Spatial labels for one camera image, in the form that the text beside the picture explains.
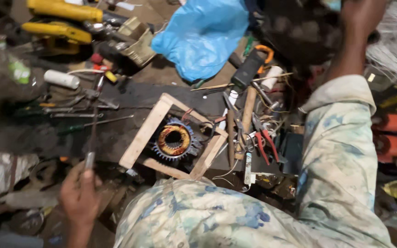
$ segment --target blue plastic bag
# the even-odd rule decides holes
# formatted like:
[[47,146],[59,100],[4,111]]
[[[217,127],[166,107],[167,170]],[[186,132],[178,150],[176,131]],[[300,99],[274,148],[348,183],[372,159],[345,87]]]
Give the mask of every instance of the blue plastic bag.
[[151,48],[176,65],[190,82],[218,73],[248,26],[244,0],[188,0]]

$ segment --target green-handled screwdriver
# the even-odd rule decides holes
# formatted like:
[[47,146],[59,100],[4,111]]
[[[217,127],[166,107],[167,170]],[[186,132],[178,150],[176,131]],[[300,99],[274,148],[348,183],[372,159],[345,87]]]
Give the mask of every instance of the green-handled screwdriver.
[[[105,120],[105,121],[98,121],[97,124],[103,124],[103,123],[108,123],[108,122],[113,122],[113,121],[120,121],[123,119],[128,119],[128,118],[132,118],[134,117],[134,115],[130,115],[130,116],[123,116],[123,117],[119,117],[119,118],[115,118],[115,119],[110,119],[110,120]],[[70,127],[66,127],[62,130],[58,130],[57,134],[58,135],[65,135],[65,134],[69,134],[75,131],[80,131],[83,130],[84,128],[88,127],[88,126],[92,126],[94,123],[87,123],[87,124],[82,124],[82,125],[73,125]]]

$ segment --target person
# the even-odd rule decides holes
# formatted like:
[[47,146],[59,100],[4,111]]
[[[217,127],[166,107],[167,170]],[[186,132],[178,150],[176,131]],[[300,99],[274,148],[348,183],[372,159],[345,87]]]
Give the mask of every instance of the person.
[[[385,6],[385,0],[343,2],[341,50],[326,83],[301,107],[308,116],[296,219],[240,192],[169,179],[130,202],[115,247],[394,247],[373,211],[377,157],[370,117],[376,107],[361,76],[367,37]],[[85,247],[99,205],[94,173],[83,173],[80,189],[75,174],[68,177],[62,187],[68,247]]]

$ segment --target hand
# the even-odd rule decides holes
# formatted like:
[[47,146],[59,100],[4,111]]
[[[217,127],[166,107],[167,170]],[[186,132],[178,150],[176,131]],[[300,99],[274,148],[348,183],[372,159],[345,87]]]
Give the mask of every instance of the hand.
[[95,191],[96,184],[102,182],[95,178],[92,169],[85,170],[84,162],[72,168],[65,178],[60,200],[70,220],[70,227],[89,229],[91,232],[101,202],[100,195]]
[[367,40],[386,11],[386,0],[343,0],[341,19],[345,35]]

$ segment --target green label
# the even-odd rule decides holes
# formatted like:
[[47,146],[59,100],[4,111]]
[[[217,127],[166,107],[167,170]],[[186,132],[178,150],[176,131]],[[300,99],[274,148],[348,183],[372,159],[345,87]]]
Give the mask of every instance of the green label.
[[30,68],[26,67],[19,59],[9,55],[8,68],[11,71],[12,78],[21,84],[28,84],[30,77]]

